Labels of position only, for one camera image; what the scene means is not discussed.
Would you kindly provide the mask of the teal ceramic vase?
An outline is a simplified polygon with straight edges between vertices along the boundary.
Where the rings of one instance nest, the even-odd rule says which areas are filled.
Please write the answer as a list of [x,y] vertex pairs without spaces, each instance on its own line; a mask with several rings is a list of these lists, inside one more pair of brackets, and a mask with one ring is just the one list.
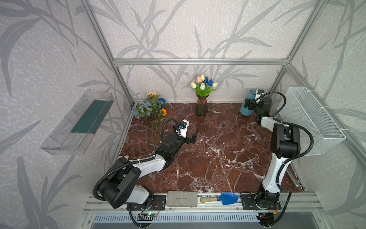
[[256,89],[252,89],[248,92],[245,101],[242,103],[240,108],[240,113],[244,116],[251,116],[253,111],[249,110],[249,104],[253,101],[256,97]]

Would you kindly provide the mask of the orange daisy stem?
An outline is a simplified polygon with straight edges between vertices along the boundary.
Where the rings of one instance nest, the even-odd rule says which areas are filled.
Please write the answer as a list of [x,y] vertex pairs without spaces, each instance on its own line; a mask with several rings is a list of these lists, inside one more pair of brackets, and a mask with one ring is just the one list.
[[156,116],[156,122],[154,124],[155,133],[153,134],[153,143],[154,143],[154,146],[156,146],[156,137],[157,137],[157,135],[159,133],[160,124],[161,124],[163,118],[165,116],[167,116],[167,110],[165,108],[158,108],[157,111],[155,112],[155,116]]

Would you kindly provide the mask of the red glass vase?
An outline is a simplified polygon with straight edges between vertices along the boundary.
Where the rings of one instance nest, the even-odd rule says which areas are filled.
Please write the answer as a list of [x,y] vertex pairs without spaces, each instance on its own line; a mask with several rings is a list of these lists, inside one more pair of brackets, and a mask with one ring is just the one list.
[[208,105],[206,97],[198,97],[195,112],[198,116],[205,116],[208,113]]

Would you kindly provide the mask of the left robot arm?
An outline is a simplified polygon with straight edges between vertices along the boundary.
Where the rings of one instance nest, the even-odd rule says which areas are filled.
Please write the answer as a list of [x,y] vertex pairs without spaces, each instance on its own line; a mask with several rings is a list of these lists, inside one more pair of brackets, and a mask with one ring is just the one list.
[[152,155],[142,159],[129,160],[119,157],[110,169],[97,181],[93,187],[94,198],[108,202],[114,209],[124,204],[137,205],[143,210],[153,205],[153,193],[138,180],[148,174],[163,171],[171,166],[184,144],[195,144],[199,131],[191,137],[187,136],[189,121],[178,123],[174,118],[173,133],[167,137],[161,136],[160,146]]

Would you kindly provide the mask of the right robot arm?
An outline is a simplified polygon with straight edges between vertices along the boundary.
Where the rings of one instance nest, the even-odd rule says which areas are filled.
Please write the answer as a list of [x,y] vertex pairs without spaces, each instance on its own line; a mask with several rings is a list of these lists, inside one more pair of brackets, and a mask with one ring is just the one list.
[[[306,128],[281,121],[270,116],[269,109],[272,99],[262,95],[257,99],[246,99],[245,108],[255,112],[255,121],[262,127],[272,132],[270,149],[272,159],[269,170],[259,190],[254,196],[254,201],[259,209],[269,209],[279,202],[281,183],[288,166],[294,159],[308,154],[314,146],[314,138]],[[303,130],[310,139],[308,148],[301,152],[300,131]]]

